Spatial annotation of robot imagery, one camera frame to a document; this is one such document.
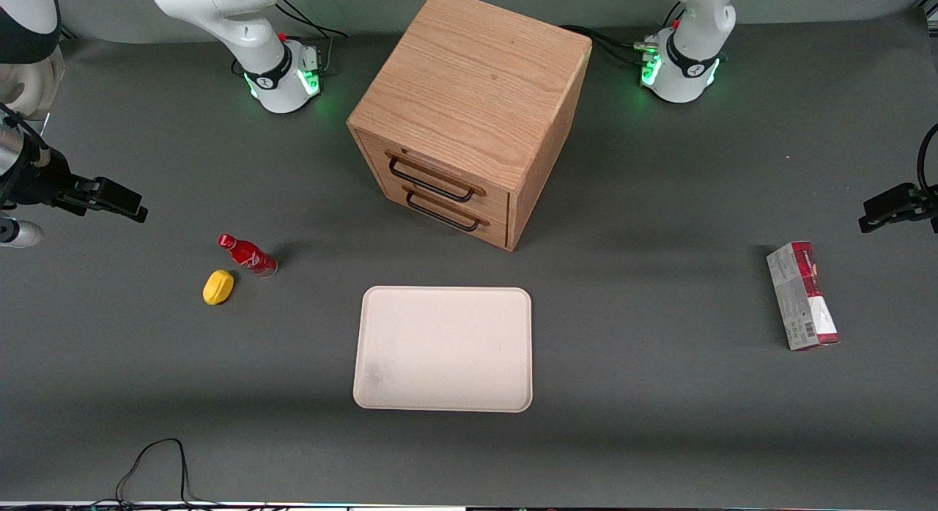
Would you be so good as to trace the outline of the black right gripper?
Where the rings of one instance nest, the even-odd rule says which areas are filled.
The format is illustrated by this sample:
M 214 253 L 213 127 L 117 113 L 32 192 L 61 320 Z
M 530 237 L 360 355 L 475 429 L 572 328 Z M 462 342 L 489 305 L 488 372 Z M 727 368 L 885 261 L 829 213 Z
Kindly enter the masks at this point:
M 73 191 L 73 197 L 61 194 Z M 52 150 L 47 166 L 28 163 L 6 199 L 6 209 L 45 205 L 84 217 L 89 211 L 113 213 L 143 224 L 149 210 L 143 197 L 107 177 L 83 178 L 73 174 L 66 157 Z

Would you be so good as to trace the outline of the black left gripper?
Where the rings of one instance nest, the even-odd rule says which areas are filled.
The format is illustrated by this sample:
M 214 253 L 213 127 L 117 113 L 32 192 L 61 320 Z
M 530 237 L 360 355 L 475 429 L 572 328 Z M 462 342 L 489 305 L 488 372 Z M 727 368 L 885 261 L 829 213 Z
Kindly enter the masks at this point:
M 863 210 L 865 214 L 859 219 L 863 234 L 901 221 L 928 221 L 934 234 L 938 233 L 934 187 L 919 188 L 912 183 L 902 183 L 865 200 Z

